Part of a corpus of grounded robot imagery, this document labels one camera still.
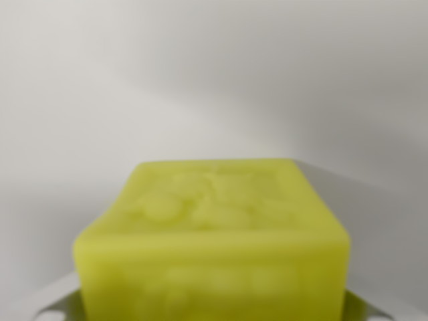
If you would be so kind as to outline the black grey gripper left finger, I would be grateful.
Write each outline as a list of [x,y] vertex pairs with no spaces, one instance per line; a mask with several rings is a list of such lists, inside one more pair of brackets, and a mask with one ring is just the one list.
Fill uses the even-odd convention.
[[33,303],[32,320],[87,320],[76,272],[38,291]]

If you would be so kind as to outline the black grey gripper right finger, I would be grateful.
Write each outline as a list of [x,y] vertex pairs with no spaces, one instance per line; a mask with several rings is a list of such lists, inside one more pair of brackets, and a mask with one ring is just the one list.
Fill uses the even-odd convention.
[[393,321],[394,318],[373,306],[350,290],[346,291],[342,311],[343,321]]

